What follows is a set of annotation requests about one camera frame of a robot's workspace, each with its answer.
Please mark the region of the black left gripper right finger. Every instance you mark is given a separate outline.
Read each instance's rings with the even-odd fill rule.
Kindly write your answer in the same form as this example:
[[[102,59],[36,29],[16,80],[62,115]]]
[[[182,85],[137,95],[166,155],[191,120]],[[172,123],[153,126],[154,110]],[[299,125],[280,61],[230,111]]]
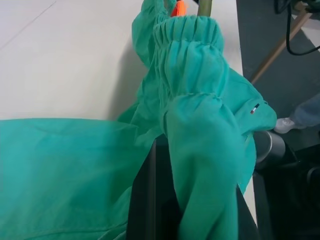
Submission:
[[[258,240],[258,228],[246,204],[244,196],[237,186],[238,240]]]

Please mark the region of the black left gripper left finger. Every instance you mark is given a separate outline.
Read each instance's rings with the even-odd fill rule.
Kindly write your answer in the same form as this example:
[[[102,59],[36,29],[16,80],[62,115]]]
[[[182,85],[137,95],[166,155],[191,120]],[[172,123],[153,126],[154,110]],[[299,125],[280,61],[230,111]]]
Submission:
[[[159,136],[133,181],[126,238],[176,240],[181,219],[168,139]]]

